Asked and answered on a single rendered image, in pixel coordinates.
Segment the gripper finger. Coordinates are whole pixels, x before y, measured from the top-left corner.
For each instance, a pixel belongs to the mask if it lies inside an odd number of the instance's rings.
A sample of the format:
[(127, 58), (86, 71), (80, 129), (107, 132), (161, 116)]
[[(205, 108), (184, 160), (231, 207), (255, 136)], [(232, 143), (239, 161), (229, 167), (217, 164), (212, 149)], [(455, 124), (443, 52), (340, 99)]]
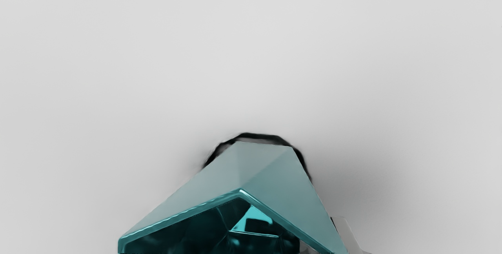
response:
[(333, 217), (332, 221), (348, 254), (372, 254), (362, 250), (348, 221), (344, 217)]

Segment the teal faceted mug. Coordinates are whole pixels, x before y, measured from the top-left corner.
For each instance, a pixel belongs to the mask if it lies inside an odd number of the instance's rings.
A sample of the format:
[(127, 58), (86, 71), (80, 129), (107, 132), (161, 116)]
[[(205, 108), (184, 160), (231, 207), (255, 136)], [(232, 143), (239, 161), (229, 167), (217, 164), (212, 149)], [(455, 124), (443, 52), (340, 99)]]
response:
[(236, 142), (118, 240), (118, 254), (349, 254), (294, 150)]

